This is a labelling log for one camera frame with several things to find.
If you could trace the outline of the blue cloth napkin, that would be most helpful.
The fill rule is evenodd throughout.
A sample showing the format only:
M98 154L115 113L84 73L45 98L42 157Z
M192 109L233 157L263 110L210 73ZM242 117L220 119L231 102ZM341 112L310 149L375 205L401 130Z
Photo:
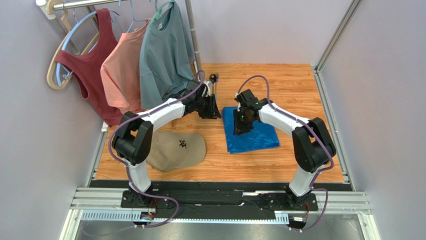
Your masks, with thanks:
M279 147L280 141L276 129L263 122L254 122L254 129L242 135L234 135L234 111L236 107L222 109L222 121L227 151L231 154L266 150Z

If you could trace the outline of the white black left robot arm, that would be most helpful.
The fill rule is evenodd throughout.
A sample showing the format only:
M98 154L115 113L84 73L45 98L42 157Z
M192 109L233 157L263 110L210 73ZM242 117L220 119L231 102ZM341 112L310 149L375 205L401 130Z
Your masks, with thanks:
M220 119L216 101L217 76L212 80L194 81L187 88L153 109L127 112L112 133L108 144L112 156L123 163L129 178L129 187L142 196L151 187L146 159L150 153L153 134L171 121L196 112L202 119Z

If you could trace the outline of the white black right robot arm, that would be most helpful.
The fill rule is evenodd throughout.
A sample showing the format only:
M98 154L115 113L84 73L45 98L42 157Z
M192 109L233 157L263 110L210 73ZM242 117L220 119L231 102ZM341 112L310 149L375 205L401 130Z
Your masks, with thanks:
M235 95L238 103L233 112L234 135L254 129L254 122L268 124L292 138L298 164L289 184L289 194L301 198L308 194L316 177L336 154L336 147L321 118L308 119L284 110L267 98L258 99L247 89Z

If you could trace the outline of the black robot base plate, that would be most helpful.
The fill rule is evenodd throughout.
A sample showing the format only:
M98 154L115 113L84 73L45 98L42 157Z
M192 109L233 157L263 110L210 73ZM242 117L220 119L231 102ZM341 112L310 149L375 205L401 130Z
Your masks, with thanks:
M292 199L287 192L244 192L239 190L158 190L147 192L144 196L133 189L122 193L120 206L127 209L150 208L172 209L176 204L183 206L255 206L259 210L271 211L317 211L319 209L314 193L299 200Z

